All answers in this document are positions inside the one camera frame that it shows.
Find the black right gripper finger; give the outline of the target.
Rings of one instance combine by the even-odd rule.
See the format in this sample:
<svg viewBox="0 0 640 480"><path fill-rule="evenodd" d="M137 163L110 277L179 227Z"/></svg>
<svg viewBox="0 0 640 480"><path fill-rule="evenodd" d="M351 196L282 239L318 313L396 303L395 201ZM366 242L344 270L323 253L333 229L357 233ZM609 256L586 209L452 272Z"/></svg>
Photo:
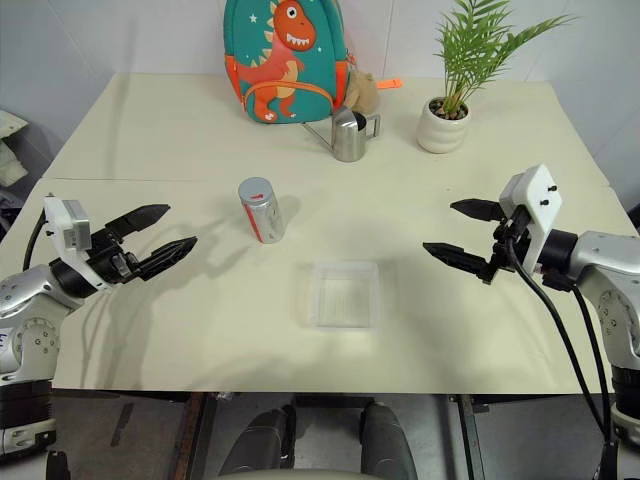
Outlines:
<svg viewBox="0 0 640 480"><path fill-rule="evenodd" d="M452 202L450 207L476 220L486 222L503 220L503 210L496 201L469 198Z"/></svg>
<svg viewBox="0 0 640 480"><path fill-rule="evenodd" d="M448 243L424 242L422 246L430 255L449 267L470 273L486 284L493 281L496 269L483 257Z"/></svg>

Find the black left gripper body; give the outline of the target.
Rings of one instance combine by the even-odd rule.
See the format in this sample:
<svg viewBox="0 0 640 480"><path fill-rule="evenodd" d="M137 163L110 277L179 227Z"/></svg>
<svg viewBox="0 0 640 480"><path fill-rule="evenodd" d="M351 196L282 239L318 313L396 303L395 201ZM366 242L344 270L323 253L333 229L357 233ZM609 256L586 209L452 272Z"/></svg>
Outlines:
<svg viewBox="0 0 640 480"><path fill-rule="evenodd" d="M109 284L125 284L140 278L140 262L131 252L125 252L121 244L131 233L138 232L132 227L108 227L91 235L91 249L87 260L90 268Z"/></svg>

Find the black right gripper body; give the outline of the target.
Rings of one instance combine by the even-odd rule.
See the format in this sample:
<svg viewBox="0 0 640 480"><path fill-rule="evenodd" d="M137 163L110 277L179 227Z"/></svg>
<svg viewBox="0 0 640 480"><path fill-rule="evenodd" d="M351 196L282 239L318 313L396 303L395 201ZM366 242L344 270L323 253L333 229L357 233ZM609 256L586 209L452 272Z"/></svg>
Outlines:
<svg viewBox="0 0 640 480"><path fill-rule="evenodd" d="M518 206L509 218L503 219L494 231L493 254L491 262L499 269L515 271L515 263L510 259L507 243L512 241L515 257L524 265L524 259L530 246L528 230L531 216L525 206Z"/></svg>

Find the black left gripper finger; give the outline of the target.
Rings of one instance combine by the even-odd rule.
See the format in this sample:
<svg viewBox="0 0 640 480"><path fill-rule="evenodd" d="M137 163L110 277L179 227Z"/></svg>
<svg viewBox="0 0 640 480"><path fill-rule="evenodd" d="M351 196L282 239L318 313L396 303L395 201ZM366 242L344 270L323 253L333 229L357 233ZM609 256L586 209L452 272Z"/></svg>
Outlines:
<svg viewBox="0 0 640 480"><path fill-rule="evenodd" d="M171 241L159 247L148 258L138 262L134 277L148 281L161 274L184 259L192 251L197 241L198 238L192 236Z"/></svg>
<svg viewBox="0 0 640 480"><path fill-rule="evenodd" d="M122 241L126 236L154 225L169 210L168 204L143 205L108 222L106 229Z"/></svg>

